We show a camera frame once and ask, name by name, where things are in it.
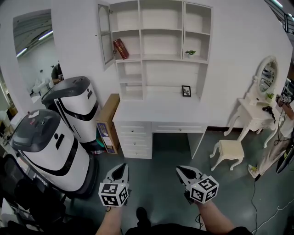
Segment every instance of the mirror frame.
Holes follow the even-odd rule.
[[[262,92],[260,90],[261,75],[262,75],[262,72],[263,72],[265,66],[268,63],[270,63],[270,62],[273,62],[274,65],[275,65],[275,67],[276,67],[275,77],[274,77],[274,80],[273,80],[271,86],[269,87],[269,89],[267,89],[266,91]],[[267,93],[274,93],[274,89],[275,89],[276,84],[277,84],[278,70],[279,70],[279,67],[278,67],[277,59],[276,59],[275,56],[268,56],[268,57],[266,57],[266,58],[263,59],[263,61],[259,65],[258,70],[257,70],[257,73],[256,73],[256,75],[254,77],[257,80],[257,86],[256,86],[256,88],[257,88],[257,92],[258,92],[259,96],[261,96],[264,99],[266,99],[266,94]]]

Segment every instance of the red book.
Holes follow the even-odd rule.
[[[129,53],[127,49],[125,48],[123,42],[121,39],[117,39],[113,42],[114,47],[119,51],[121,57],[125,60],[126,58],[129,57]]]

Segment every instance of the desk with hutch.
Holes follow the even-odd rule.
[[[153,133],[187,133],[193,158],[209,122],[201,97],[212,8],[183,0],[97,3],[104,67],[117,68],[121,102],[113,122],[124,156],[151,159]],[[130,54],[125,60],[113,54],[116,39]],[[191,97],[182,96],[182,85],[191,86]]]

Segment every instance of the green floor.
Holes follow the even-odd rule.
[[[122,230],[135,227],[137,223],[136,209],[143,206],[150,215],[152,224],[177,223],[184,226],[198,227],[195,218],[198,209],[189,205],[183,196],[184,186],[180,184],[175,167],[189,165],[197,167],[207,175],[212,175],[220,184],[217,197],[214,199],[218,208],[236,225],[245,226],[250,231],[255,229],[255,210],[251,205],[254,180],[247,171],[247,164],[256,164],[263,152],[263,143],[270,132],[261,134],[249,132],[242,140],[245,153],[243,162],[230,171],[232,161],[225,160],[212,172],[218,154],[209,158],[215,143],[221,139],[236,140],[240,133],[232,132],[224,137],[222,132],[207,131],[194,159],[191,159],[189,144],[185,134],[155,134],[153,137],[153,159],[124,158],[102,154],[97,156],[100,171],[95,192],[88,200],[75,199],[68,201],[68,213],[85,216],[94,220],[99,226],[103,220],[105,208],[102,206],[98,188],[107,171],[114,166],[126,162],[130,169],[130,189],[128,205],[124,207]],[[294,198],[294,169],[287,167],[276,175],[276,165],[270,168],[257,182],[254,203],[258,209],[258,225],[272,216],[277,206],[283,208]],[[282,234],[288,213],[294,206],[280,211],[270,223],[263,225],[257,232],[259,235]]]

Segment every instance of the cabinet door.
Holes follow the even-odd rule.
[[[109,20],[109,4],[97,1],[98,11],[97,11],[97,21],[98,21],[98,33],[100,40],[100,48],[102,54],[102,61],[104,70],[106,70],[114,62],[114,48],[113,48],[113,38],[110,28]]]

